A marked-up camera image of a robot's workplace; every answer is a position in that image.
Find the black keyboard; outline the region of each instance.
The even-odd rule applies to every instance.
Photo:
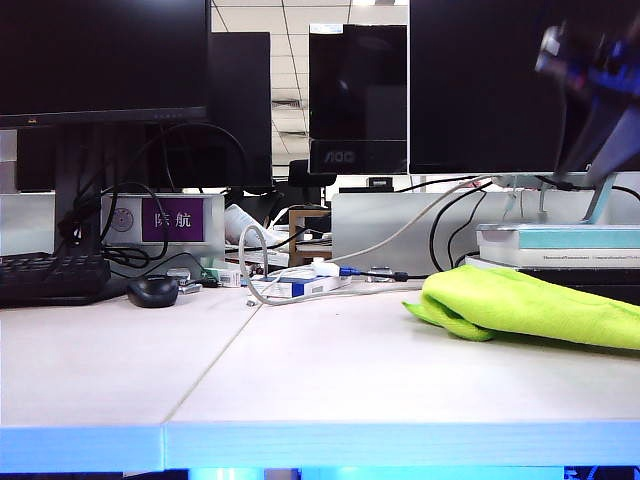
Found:
[[[91,296],[100,292],[110,277],[109,263],[100,255],[4,257],[0,262],[0,304]]]

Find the monitor screen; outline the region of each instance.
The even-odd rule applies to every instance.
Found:
[[[3,0],[0,127],[198,118],[208,0]]]
[[[309,36],[311,171],[406,173],[406,26],[332,27]]]
[[[271,64],[270,37],[264,32],[209,35],[207,122],[224,128],[242,145],[224,135],[193,127],[167,135],[148,155],[149,183],[169,187],[164,155],[176,187],[270,187]],[[148,128],[147,138],[159,133]]]
[[[411,173],[552,172],[588,109],[535,71],[545,30],[622,34],[638,0],[410,3]]]

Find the purple name plate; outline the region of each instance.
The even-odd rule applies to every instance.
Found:
[[[170,242],[204,242],[203,198],[160,198]],[[162,215],[153,198],[142,199],[142,241],[162,242]]]

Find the yellow-green cloth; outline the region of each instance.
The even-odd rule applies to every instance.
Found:
[[[437,273],[425,280],[420,300],[404,306],[468,340],[490,340],[504,331],[640,349],[640,307],[508,268],[465,265]]]

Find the black mouse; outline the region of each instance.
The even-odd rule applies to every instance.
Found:
[[[131,303],[138,307],[170,307],[178,298],[178,282],[166,275],[134,278],[127,285],[127,295]]]

